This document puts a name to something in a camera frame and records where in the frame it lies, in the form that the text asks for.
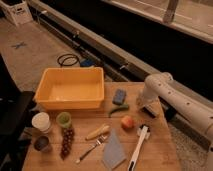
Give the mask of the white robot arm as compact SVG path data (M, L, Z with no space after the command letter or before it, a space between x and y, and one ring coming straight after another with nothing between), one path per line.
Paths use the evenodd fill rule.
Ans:
M213 171L213 109L176 90L172 82L173 77L168 72L148 75L136 104L143 109L161 97L188 119L211 142L205 171Z

